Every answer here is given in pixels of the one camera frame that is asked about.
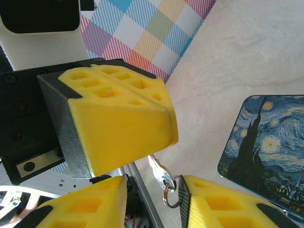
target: starry night mouse pad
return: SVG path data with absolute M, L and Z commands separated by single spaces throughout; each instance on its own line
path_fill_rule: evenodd
M 304 218 L 304 96 L 251 96 L 218 164 L 221 176 Z

